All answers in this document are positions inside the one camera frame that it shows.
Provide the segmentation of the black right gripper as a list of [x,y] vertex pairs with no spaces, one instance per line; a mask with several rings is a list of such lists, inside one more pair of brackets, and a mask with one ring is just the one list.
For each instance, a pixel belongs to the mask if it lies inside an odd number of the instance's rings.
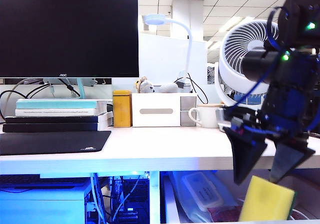
[[278,183],[290,171],[310,158],[307,147],[308,118],[313,90],[270,85],[258,111],[240,106],[250,94],[239,97],[231,107],[231,128],[224,127],[232,148],[233,180],[240,185],[267,147],[265,138],[276,145],[269,181]]

